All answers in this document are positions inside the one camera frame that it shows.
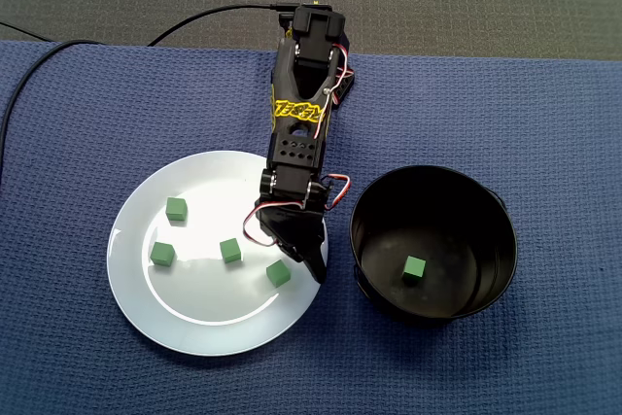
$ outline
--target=black bowl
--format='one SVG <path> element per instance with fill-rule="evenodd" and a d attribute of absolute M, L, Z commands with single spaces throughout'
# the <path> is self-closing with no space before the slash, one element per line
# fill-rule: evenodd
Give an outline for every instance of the black bowl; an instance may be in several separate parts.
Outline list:
<path fill-rule="evenodd" d="M 365 189 L 352 213 L 355 274 L 394 318 L 437 326 L 494 303 L 516 270 L 516 234 L 492 191 L 444 167 L 402 167 Z M 404 281 L 407 257 L 426 262 Z"/>

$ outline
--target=robotic arm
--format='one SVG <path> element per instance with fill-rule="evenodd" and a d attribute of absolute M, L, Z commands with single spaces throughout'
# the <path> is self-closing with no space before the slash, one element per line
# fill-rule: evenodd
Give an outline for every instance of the robotic arm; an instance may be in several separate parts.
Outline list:
<path fill-rule="evenodd" d="M 354 82 L 347 67 L 345 16 L 330 6 L 308 5 L 282 12 L 279 21 L 286 34 L 272 72 L 272 135 L 259 200 L 247 221 L 257 215 L 261 230 L 273 239 L 270 245 L 304 261 L 322 284 L 327 276 L 320 250 L 324 213 L 349 188 L 345 176 L 321 178 L 330 112 Z M 329 177 L 347 179 L 330 205 L 332 184 L 323 184 Z"/>

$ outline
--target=cable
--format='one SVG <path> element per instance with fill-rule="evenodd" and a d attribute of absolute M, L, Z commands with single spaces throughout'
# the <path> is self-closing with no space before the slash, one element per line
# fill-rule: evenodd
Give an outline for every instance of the cable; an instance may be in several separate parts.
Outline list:
<path fill-rule="evenodd" d="M 253 243 L 261 245 L 262 247 L 271 247 L 272 245 L 276 244 L 276 240 L 274 240 L 272 243 L 259 242 L 258 240 L 253 238 L 250 233 L 246 231 L 246 224 L 259 210 L 263 208 L 270 208 L 270 207 L 277 207 L 277 206 L 297 206 L 298 208 L 302 209 L 303 204 L 301 201 L 266 201 L 265 203 L 262 203 L 256 206 L 255 209 L 251 211 L 251 214 L 249 214 L 246 217 L 246 219 L 244 220 L 244 223 L 242 224 L 242 233 L 244 234 L 244 236 L 248 238 L 250 241 L 252 241 Z"/>
<path fill-rule="evenodd" d="M 327 179 L 327 178 L 331 178 L 331 179 L 335 179 L 335 180 L 345 180 L 345 182 L 346 182 L 346 185 L 343 187 L 343 189 L 341 189 L 341 191 L 335 197 L 335 199 L 332 201 L 332 203 L 330 205 L 325 205 L 325 209 L 327 211 L 330 211 L 337 204 L 339 204 L 339 201 L 341 201 L 341 199 L 343 199 L 343 197 L 346 195 L 346 193 L 348 192 L 348 190 L 352 186 L 352 181 L 350 180 L 350 177 L 348 177 L 347 175 L 341 175 L 341 174 L 328 174 L 328 175 L 325 175 L 324 177 L 322 177 L 322 180 Z"/>
<path fill-rule="evenodd" d="M 15 31 L 19 31 L 20 33 L 26 34 L 28 36 L 32 36 L 33 38 L 40 39 L 41 41 L 46 41 L 48 43 L 52 42 L 52 39 L 46 38 L 45 36 L 41 36 L 40 34 L 33 33 L 32 31 L 28 31 L 27 29 L 20 28 L 19 26 L 15 26 L 14 24 L 10 24 L 6 21 L 0 20 L 0 24 L 6 26 L 7 28 L 14 29 Z"/>
<path fill-rule="evenodd" d="M 207 17 L 208 15 L 217 14 L 220 12 L 227 12 L 229 10 L 239 10 L 239 9 L 264 9 L 264 10 L 278 10 L 279 4 L 234 4 L 234 5 L 225 5 L 223 7 L 218 7 L 216 9 L 206 10 L 205 12 L 201 12 L 200 14 L 193 15 L 192 17 L 188 17 L 183 21 L 180 21 L 175 26 L 168 28 L 162 34 L 160 34 L 157 38 L 151 41 L 148 46 L 155 46 L 162 39 L 168 36 L 171 33 L 174 33 L 182 26 L 186 26 L 188 23 L 195 21 L 196 19 Z"/>
<path fill-rule="evenodd" d="M 21 93 L 21 90 L 26 85 L 26 82 L 30 79 L 32 74 L 35 73 L 35 71 L 46 60 L 48 60 L 50 57 L 52 57 L 56 53 L 62 51 L 63 49 L 66 49 L 70 46 L 75 46 L 77 44 L 101 44 L 101 43 L 97 43 L 95 41 L 89 41 L 89 40 L 81 40 L 81 39 L 61 43 L 58 46 L 55 46 L 49 51 L 47 51 L 46 53 L 44 53 L 41 57 L 39 57 L 39 59 L 26 71 L 26 73 L 23 74 L 23 76 L 21 77 L 21 80 L 19 80 L 19 83 L 17 84 L 15 91 L 13 91 L 13 95 L 11 96 L 11 99 L 9 99 L 9 104 L 7 105 L 7 109 L 4 112 L 4 117 L 2 118 L 2 126 L 0 126 L 0 183 L 2 182 L 2 163 L 4 161 L 4 145 L 7 140 L 7 129 L 9 127 L 9 118 L 11 117 L 11 112 L 13 111 L 13 108 L 16 105 L 17 97 Z"/>
<path fill-rule="evenodd" d="M 324 119 L 324 113 L 325 113 L 325 111 L 327 109 L 327 106 L 328 106 L 328 104 L 330 102 L 330 97 L 332 96 L 332 92 L 335 91 L 339 87 L 339 85 L 341 85 L 341 82 L 346 77 L 346 74 L 349 71 L 349 69 L 348 69 L 348 52 L 346 51 L 346 48 L 344 48 L 340 44 L 333 44 L 333 46 L 335 46 L 336 48 L 339 48 L 341 50 L 341 53 L 343 53 L 343 71 L 341 72 L 341 75 L 339 76 L 339 80 L 337 80 L 337 83 L 335 84 L 335 86 L 333 86 L 331 89 L 328 90 L 327 102 L 324 104 L 324 107 L 322 108 L 322 112 L 320 113 L 320 116 L 318 117 L 318 126 L 315 129 L 315 134 L 313 135 L 313 139 L 317 139 L 318 135 L 320 134 L 320 128 L 322 127 L 322 120 Z"/>

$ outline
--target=blue cloth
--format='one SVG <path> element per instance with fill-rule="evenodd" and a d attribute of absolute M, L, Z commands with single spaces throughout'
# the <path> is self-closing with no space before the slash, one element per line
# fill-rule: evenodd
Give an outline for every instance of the blue cloth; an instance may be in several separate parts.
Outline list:
<path fill-rule="evenodd" d="M 0 43 L 0 111 L 50 44 Z M 211 150 L 265 155 L 273 52 L 77 46 L 15 108 L 0 187 L 0 412 L 619 414 L 622 63 L 354 55 L 326 171 L 328 280 L 247 354 L 161 348 L 110 292 L 106 247 L 149 175 Z M 518 270 L 491 308 L 432 330 L 378 313 L 353 277 L 363 188 L 455 168 L 505 200 Z"/>

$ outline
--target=green foam block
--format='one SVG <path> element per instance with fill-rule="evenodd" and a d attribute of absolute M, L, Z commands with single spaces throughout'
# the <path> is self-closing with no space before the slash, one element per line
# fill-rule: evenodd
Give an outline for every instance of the green foam block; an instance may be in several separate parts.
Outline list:
<path fill-rule="evenodd" d="M 166 200 L 166 217 L 169 221 L 185 221 L 188 205 L 184 198 L 168 198 Z"/>
<path fill-rule="evenodd" d="M 221 253 L 225 262 L 240 261 L 242 259 L 240 246 L 234 238 L 221 242 Z"/>
<path fill-rule="evenodd" d="M 158 266 L 170 266 L 175 258 L 175 249 L 168 243 L 155 242 L 149 258 Z"/>
<path fill-rule="evenodd" d="M 426 262 L 415 257 L 408 257 L 404 265 L 404 271 L 401 274 L 403 279 L 418 279 L 423 277 Z"/>
<path fill-rule="evenodd" d="M 274 287 L 281 287 L 292 278 L 292 274 L 280 259 L 265 268 L 265 273 Z"/>

